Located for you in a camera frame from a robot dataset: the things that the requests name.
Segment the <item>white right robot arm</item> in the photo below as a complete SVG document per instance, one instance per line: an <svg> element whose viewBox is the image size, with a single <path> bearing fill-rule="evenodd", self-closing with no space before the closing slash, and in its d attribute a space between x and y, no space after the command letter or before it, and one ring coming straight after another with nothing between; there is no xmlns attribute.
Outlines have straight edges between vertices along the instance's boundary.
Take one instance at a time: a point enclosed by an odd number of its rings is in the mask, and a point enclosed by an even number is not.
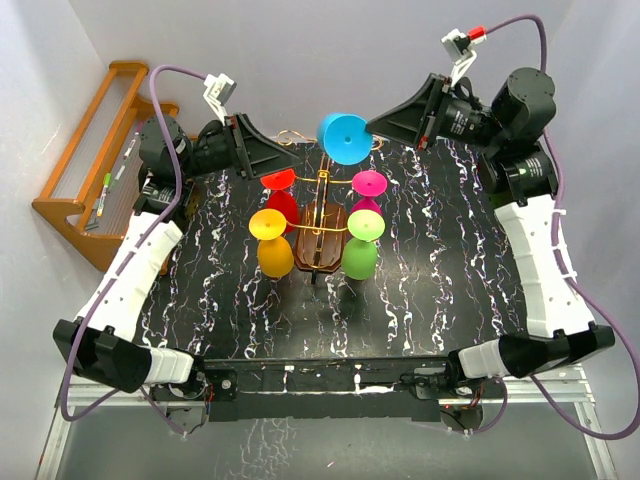
<svg viewBox="0 0 640 480"><path fill-rule="evenodd" d="M553 223L559 180L540 141L556 113L554 93L546 73L523 67L485 106L468 78L432 74L410 99L366 124L367 132L416 149L443 137L481 150L477 175L511 247L526 330L450 353L445 381L460 397L471 395L484 378L542 373L615 343L613 329L596 323L556 262L567 250Z"/></svg>

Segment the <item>blue wine glass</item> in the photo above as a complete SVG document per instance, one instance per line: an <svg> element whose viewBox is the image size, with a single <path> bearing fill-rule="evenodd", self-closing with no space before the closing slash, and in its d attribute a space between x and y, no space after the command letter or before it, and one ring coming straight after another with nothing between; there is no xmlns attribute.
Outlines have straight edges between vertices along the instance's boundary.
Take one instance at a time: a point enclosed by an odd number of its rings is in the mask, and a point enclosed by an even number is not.
<svg viewBox="0 0 640 480"><path fill-rule="evenodd" d="M358 164L368 157L374 143L366 124L364 118L355 114L331 113L317 128L317 143L335 163Z"/></svg>

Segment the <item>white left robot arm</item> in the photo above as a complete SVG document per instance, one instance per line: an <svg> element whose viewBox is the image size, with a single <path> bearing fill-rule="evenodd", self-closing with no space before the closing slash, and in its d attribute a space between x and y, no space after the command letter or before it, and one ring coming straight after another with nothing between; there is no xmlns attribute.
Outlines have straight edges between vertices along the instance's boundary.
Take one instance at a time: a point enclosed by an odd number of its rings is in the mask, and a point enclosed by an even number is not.
<svg viewBox="0 0 640 480"><path fill-rule="evenodd" d="M200 396L207 376L193 355L134 342L140 311L161 268L190 223L194 180L233 169L246 180L293 167L298 157L258 132L245 114L212 120L190 139L169 115L139 131L139 195L124 240L75 320L61 319L54 342L72 374L133 393L171 384L186 399Z"/></svg>

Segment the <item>magenta wine glass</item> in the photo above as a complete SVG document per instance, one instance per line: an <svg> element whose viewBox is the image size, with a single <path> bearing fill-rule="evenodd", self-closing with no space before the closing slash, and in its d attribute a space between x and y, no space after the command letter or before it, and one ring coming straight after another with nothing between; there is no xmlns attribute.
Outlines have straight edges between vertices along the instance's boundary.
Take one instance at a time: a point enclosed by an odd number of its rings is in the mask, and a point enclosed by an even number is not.
<svg viewBox="0 0 640 480"><path fill-rule="evenodd" d="M360 210L370 210L382 216L382 210L375 198L382 195L387 186L387 178L377 171L366 170L357 173L352 178L352 188L361 199L352 207L351 214Z"/></svg>

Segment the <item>green wine glass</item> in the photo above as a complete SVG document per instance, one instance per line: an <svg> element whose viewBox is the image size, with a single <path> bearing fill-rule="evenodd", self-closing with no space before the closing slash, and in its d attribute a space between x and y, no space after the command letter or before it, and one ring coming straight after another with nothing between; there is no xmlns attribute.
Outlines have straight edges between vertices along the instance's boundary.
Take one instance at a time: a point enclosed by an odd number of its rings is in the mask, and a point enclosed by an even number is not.
<svg viewBox="0 0 640 480"><path fill-rule="evenodd" d="M366 280L376 270L376 241L385 231L385 221L373 210L358 210L349 216L347 229L352 238L344 247L341 268L351 279Z"/></svg>

